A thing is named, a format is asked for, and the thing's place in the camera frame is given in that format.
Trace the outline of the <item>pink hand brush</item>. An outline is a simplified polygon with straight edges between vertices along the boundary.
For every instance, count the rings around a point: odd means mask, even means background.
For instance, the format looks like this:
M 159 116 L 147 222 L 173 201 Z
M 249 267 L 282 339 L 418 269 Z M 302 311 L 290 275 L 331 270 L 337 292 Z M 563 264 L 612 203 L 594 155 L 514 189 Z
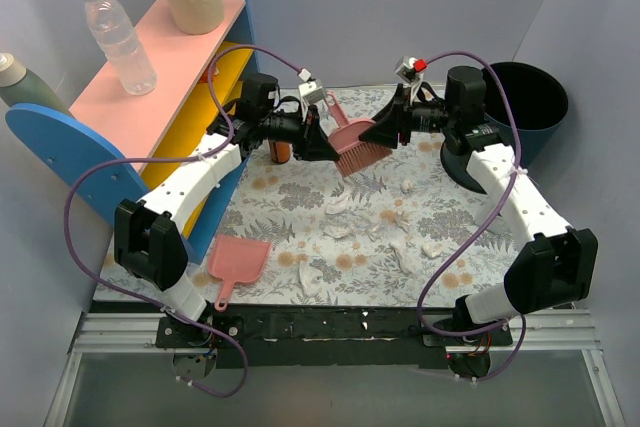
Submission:
M 325 103 L 337 124 L 337 127 L 329 134 L 328 140 L 339 154 L 339 160 L 335 164 L 344 178 L 368 168 L 392 154 L 392 150 L 388 147 L 359 139 L 359 136 L 374 124 L 372 120 L 366 118 L 350 119 L 333 93 L 327 95 Z

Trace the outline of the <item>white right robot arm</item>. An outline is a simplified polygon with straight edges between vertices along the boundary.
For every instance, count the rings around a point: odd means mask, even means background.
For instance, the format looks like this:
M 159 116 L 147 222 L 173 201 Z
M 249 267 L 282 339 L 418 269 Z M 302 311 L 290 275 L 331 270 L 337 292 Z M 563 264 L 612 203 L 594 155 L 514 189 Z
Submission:
M 392 100 L 360 140 L 397 148 L 414 132 L 440 132 L 445 148 L 465 160 L 466 173 L 489 197 L 481 230 L 500 219 L 516 242 L 518 255 L 501 283 L 457 299 L 453 335 L 475 344 L 489 326 L 585 299 L 591 288 L 598 241 L 589 229 L 575 229 L 538 191 L 517 158 L 519 145 L 484 117 L 486 70 L 449 70 L 445 94 L 426 100 L 427 64 L 405 58 L 396 67 L 402 79 Z

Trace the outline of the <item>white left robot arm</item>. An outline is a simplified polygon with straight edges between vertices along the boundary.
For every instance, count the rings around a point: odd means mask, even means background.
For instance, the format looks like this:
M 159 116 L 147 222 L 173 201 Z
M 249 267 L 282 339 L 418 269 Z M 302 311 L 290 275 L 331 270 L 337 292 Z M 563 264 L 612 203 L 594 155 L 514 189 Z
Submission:
M 226 104 L 185 162 L 139 201 L 122 201 L 115 211 L 114 258 L 127 272 L 153 284 L 168 307 L 182 315 L 178 334 L 193 347 L 213 333 L 207 307 L 186 272 L 189 254 L 183 230 L 192 212 L 266 140 L 288 143 L 307 161 L 335 161 L 339 155 L 322 130 L 317 105 L 326 92 L 317 80 L 302 83 L 294 112 L 280 110 L 278 81 L 253 74 L 239 98 Z

